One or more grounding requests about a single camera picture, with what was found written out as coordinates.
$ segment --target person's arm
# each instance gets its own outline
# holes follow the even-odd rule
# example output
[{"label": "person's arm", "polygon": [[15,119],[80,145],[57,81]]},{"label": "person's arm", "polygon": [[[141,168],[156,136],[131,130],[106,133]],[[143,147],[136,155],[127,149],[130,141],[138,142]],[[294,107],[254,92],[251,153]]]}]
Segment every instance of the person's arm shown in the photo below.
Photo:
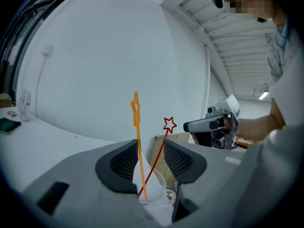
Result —
[{"label": "person's arm", "polygon": [[270,114],[257,119],[239,119],[238,130],[235,136],[251,139],[254,141],[264,140],[275,129],[282,129],[284,119],[274,99],[271,101]]}]

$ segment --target white wall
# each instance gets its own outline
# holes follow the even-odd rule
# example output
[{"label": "white wall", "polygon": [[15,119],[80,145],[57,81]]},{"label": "white wall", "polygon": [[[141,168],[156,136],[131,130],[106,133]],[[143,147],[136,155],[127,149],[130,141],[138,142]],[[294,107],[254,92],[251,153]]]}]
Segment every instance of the white wall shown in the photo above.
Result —
[{"label": "white wall", "polygon": [[227,95],[219,83],[218,79],[215,77],[214,73],[210,72],[210,88],[209,88],[209,98],[208,107],[216,105],[220,100],[225,99]]},{"label": "white wall", "polygon": [[241,106],[240,118],[255,119],[269,115],[271,103],[251,100],[237,100]]},{"label": "white wall", "polygon": [[[31,112],[73,133],[122,141],[136,138],[130,101],[138,91],[144,154],[151,137],[164,134],[164,117],[174,116],[175,133],[199,119],[204,47],[160,1],[61,4],[39,28],[21,67],[18,92],[32,92]],[[45,44],[54,51],[41,70]]]}]

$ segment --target green and black object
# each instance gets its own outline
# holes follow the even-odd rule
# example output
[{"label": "green and black object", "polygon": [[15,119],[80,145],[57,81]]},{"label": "green and black object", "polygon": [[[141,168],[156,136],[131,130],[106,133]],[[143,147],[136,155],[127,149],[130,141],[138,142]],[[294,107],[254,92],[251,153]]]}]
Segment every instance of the green and black object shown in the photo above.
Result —
[{"label": "green and black object", "polygon": [[4,132],[10,132],[20,125],[21,122],[16,122],[5,117],[0,119],[0,130]]}]

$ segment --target transparent cup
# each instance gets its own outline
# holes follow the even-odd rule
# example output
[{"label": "transparent cup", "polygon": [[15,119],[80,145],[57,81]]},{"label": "transparent cup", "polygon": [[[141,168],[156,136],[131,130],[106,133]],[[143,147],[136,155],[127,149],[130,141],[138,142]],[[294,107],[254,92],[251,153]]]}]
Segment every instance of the transparent cup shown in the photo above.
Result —
[{"label": "transparent cup", "polygon": [[[150,171],[150,166],[143,166],[145,180],[147,179]],[[137,193],[139,193],[143,186],[141,168],[139,165],[136,165],[134,168],[133,183],[137,186]],[[172,205],[176,200],[175,192],[166,189],[166,181],[164,177],[155,169],[146,184],[146,191],[147,200],[145,200],[143,191],[138,198],[138,201],[143,205],[164,207]]]}]

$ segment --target orange stick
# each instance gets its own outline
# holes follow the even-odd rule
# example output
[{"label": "orange stick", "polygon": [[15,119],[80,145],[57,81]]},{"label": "orange stick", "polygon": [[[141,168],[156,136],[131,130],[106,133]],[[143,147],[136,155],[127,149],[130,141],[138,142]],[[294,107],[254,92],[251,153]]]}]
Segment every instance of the orange stick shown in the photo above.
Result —
[{"label": "orange stick", "polygon": [[143,163],[142,163],[143,159],[142,159],[141,135],[140,135],[140,131],[139,131],[139,123],[141,121],[141,117],[140,117],[141,105],[138,102],[137,92],[134,93],[134,101],[131,101],[131,108],[133,110],[133,124],[134,124],[134,127],[136,127],[136,133],[137,133],[139,164],[141,166],[141,173],[142,173],[142,187],[143,187],[143,192],[144,192],[144,198],[147,201],[147,199],[148,199],[147,190],[146,190],[146,184],[144,181]]}]

